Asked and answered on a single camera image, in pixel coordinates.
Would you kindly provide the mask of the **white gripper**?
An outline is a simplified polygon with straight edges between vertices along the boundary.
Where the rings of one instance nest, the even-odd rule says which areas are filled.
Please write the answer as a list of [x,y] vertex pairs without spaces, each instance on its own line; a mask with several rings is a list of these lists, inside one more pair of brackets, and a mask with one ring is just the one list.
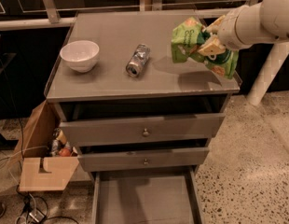
[[248,18],[249,6],[241,6],[232,9],[228,14],[222,15],[213,23],[206,27],[211,35],[207,41],[198,49],[198,53],[203,56],[222,54],[227,49],[239,50],[248,49],[246,38],[251,32],[250,19]]

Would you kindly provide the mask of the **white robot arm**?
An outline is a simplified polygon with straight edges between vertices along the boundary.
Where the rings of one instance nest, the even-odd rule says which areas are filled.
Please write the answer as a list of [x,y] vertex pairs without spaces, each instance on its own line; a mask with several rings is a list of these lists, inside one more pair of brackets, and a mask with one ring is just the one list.
[[229,11],[207,27],[211,36],[198,48],[203,56],[227,49],[248,49],[253,44],[289,41],[289,0],[263,0]]

